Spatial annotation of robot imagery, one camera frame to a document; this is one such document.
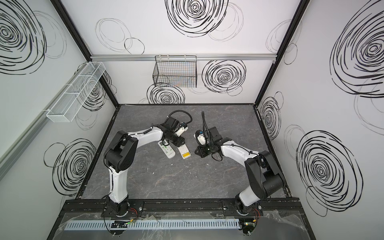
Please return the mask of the white remote with batteries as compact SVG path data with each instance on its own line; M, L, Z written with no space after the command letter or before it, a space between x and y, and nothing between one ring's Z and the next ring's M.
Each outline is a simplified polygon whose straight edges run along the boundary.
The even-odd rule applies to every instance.
M186 144L184 144L184 145L178 147L178 150L179 150L181 156L182 156L184 153L187 153L187 152L190 153L190 151L189 151L189 149L188 149L188 147L187 147Z

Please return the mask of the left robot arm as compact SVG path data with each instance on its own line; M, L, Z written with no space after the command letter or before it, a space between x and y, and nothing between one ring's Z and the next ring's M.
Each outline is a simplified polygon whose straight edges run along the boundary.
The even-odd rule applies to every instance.
M107 206L114 213L123 217L129 211L127 174L132 165L138 148L149 143L157 143L164 154L170 159L176 153L170 145L179 150L183 159L191 156L182 134L188 130L187 123L167 117L160 125L148 129L127 133L118 131L104 155L105 166L110 171L110 193L106 197Z

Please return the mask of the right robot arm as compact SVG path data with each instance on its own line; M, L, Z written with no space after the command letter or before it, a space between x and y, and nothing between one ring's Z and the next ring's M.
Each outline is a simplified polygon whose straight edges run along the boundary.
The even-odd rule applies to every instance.
M235 196L240 215L247 215L259 201L265 201L287 186L286 179L273 155L268 151L252 151L230 138L223 138L217 128L198 130L194 134L198 147L195 154L201 158L215 154L227 157L246 169L249 185Z

